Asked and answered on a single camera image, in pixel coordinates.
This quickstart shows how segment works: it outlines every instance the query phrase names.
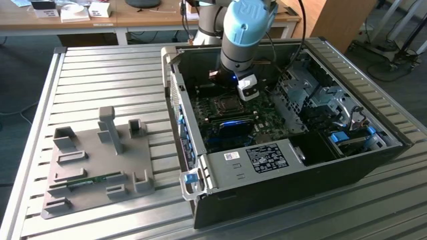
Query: motherboard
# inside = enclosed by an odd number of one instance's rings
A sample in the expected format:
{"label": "motherboard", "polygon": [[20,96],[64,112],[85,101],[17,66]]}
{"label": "motherboard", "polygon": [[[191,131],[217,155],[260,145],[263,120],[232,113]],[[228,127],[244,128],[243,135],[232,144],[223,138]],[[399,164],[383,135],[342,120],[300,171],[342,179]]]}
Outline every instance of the motherboard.
{"label": "motherboard", "polygon": [[191,105],[208,153],[268,143],[289,134],[264,92],[247,102],[233,92],[209,97],[199,94]]}

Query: floor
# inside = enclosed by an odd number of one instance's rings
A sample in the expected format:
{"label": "floor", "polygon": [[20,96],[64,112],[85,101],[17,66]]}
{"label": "floor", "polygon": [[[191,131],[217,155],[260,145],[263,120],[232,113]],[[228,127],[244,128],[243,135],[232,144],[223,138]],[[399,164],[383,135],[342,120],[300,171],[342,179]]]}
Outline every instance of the floor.
{"label": "floor", "polygon": [[[374,10],[367,22],[375,26],[384,16],[387,6],[383,9]],[[395,21],[402,17],[402,13],[396,12],[383,29],[378,42],[386,39],[386,34],[391,29]],[[400,33],[398,40],[404,40],[415,28],[418,22],[408,23],[406,29]],[[145,32],[141,35],[133,35],[141,43],[167,43],[171,42],[175,31]],[[184,31],[179,31],[177,40],[185,40]],[[423,29],[412,48],[416,49],[427,39],[427,29]],[[44,80],[49,68],[51,58],[55,47],[60,47],[61,42],[56,36],[16,36],[9,37],[3,46],[0,46],[0,113],[15,112],[25,106],[35,103],[40,97]],[[383,61],[383,58],[362,47],[356,47],[346,56],[366,71],[367,67]],[[379,78],[394,78],[407,73],[406,69],[388,72],[387,65],[374,67],[371,72]],[[387,91],[391,97],[402,104],[408,112],[427,125],[427,67],[422,63],[414,71],[394,82],[376,81],[379,86]],[[36,107],[24,112],[24,115],[32,120]],[[19,169],[20,159],[24,151],[27,137],[31,126],[28,122],[19,116],[0,115],[0,184],[13,183],[16,172]],[[11,187],[0,187],[0,221],[3,219],[7,207]]]}

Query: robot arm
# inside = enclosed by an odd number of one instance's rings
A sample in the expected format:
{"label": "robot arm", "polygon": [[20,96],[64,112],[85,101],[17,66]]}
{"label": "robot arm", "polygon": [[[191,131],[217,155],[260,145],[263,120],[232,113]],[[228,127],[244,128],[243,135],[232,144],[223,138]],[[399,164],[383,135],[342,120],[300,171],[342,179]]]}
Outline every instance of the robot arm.
{"label": "robot arm", "polygon": [[260,94],[252,72],[253,56],[260,40],[272,26],[277,5],[273,2],[271,6],[269,1],[261,0],[233,0],[224,9],[220,4],[224,5],[227,0],[216,3],[219,5],[200,3],[195,44],[220,43],[216,31],[223,29],[220,67],[223,71],[233,72],[239,96],[244,101],[249,101]]}

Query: aluminum table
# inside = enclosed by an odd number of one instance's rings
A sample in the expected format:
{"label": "aluminum table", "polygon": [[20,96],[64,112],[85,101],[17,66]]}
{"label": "aluminum table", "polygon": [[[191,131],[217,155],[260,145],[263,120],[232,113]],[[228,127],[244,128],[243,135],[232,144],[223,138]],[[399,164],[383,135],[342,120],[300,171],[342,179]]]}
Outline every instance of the aluminum table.
{"label": "aluminum table", "polygon": [[[0,229],[1,240],[45,239],[426,239],[427,131],[331,45],[308,40],[415,143],[356,184],[248,217],[192,228],[161,82],[161,47],[57,48]],[[116,124],[141,118],[149,134],[155,193],[52,219],[40,217],[55,128],[97,126],[115,106]]]}

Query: power supply label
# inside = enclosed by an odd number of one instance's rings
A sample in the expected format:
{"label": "power supply label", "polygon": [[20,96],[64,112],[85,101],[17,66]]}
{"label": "power supply label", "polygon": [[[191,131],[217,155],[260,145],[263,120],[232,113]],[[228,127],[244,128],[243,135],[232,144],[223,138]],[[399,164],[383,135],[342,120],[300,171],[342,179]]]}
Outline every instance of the power supply label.
{"label": "power supply label", "polygon": [[264,173],[288,165],[277,144],[253,147],[245,150],[255,172]]}

